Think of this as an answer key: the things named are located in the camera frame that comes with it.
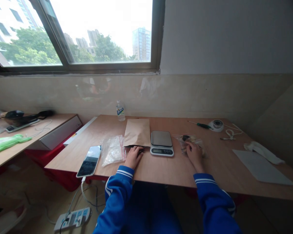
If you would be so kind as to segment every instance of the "green cloth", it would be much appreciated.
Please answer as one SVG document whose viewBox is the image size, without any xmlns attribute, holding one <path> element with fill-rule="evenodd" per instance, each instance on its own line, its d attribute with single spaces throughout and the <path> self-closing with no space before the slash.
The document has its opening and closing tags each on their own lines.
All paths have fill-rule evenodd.
<svg viewBox="0 0 293 234">
<path fill-rule="evenodd" d="M 17 143 L 27 142 L 31 139 L 31 137 L 23 137 L 23 135 L 21 134 L 16 134 L 9 137 L 2 137 L 0 138 L 0 152 L 16 145 Z"/>
</svg>

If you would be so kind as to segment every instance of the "tree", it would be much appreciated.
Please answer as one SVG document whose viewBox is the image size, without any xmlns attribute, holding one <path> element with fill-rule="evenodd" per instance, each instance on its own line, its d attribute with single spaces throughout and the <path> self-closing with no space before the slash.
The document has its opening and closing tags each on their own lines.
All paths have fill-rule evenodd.
<svg viewBox="0 0 293 234">
<path fill-rule="evenodd" d="M 46 31 L 20 28 L 16 30 L 17 40 L 11 43 L 0 42 L 0 49 L 8 61 L 15 65 L 51 65 L 61 64 Z"/>
<path fill-rule="evenodd" d="M 78 48 L 77 45 L 70 45 L 76 63 L 93 63 L 94 57 L 85 48 Z"/>
<path fill-rule="evenodd" d="M 135 55 L 127 57 L 123 49 L 112 41 L 110 35 L 104 37 L 103 34 L 100 34 L 96 42 L 96 62 L 125 62 L 135 60 Z"/>
</svg>

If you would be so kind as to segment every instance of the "building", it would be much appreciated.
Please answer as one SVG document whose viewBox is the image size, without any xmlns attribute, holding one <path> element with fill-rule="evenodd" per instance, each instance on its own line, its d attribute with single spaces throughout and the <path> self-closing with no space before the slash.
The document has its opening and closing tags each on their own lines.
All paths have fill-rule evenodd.
<svg viewBox="0 0 293 234">
<path fill-rule="evenodd" d="M 151 61 L 151 31 L 145 27 L 133 31 L 133 54 L 138 61 Z"/>
<path fill-rule="evenodd" d="M 76 38 L 76 42 L 78 45 L 78 48 L 86 48 L 89 47 L 88 42 L 86 41 L 86 39 L 83 38 Z"/>
<path fill-rule="evenodd" d="M 97 46 L 97 39 L 100 36 L 99 31 L 96 30 L 88 30 L 88 36 L 89 36 L 89 40 L 90 40 L 90 46 L 96 47 Z"/>
<path fill-rule="evenodd" d="M 94 47 L 93 47 L 93 46 L 87 47 L 87 48 L 85 48 L 85 49 L 86 49 L 86 51 L 87 51 L 88 53 L 90 53 L 92 56 L 95 56 L 95 50 L 94 50 Z"/>
<path fill-rule="evenodd" d="M 0 1 L 0 41 L 17 40 L 16 29 L 29 27 L 33 28 L 18 1 Z"/>
<path fill-rule="evenodd" d="M 68 45 L 73 45 L 74 44 L 74 41 L 73 41 L 73 39 L 71 38 L 70 35 L 68 35 L 67 33 L 64 33 L 64 37 L 65 37 L 65 40 L 66 40 Z"/>
<path fill-rule="evenodd" d="M 25 0 L 17 0 L 20 8 L 22 9 L 24 15 L 26 16 L 26 19 L 28 20 L 30 27 L 33 29 L 38 28 L 38 24 L 36 23 L 34 16 L 32 15 L 32 11 L 34 10 L 32 7 L 32 9 L 29 8 L 27 2 Z"/>
</svg>

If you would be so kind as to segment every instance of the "white board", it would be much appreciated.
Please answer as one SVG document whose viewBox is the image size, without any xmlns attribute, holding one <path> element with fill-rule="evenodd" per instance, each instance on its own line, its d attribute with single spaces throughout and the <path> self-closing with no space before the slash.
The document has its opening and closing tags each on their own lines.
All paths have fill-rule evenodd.
<svg viewBox="0 0 293 234">
<path fill-rule="evenodd" d="M 238 156 L 241 162 L 248 168 L 251 174 L 261 182 L 293 185 L 293 182 L 277 170 L 263 156 L 256 152 L 235 150 L 233 152 Z"/>
</svg>

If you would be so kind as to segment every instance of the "brown paper envelope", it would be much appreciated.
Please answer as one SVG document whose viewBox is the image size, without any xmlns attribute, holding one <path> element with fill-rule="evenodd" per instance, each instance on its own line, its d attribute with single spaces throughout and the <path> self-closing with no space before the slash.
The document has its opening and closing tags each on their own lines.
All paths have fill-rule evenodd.
<svg viewBox="0 0 293 234">
<path fill-rule="evenodd" d="M 151 147 L 149 119 L 128 119 L 124 136 L 124 146 L 137 145 Z"/>
</svg>

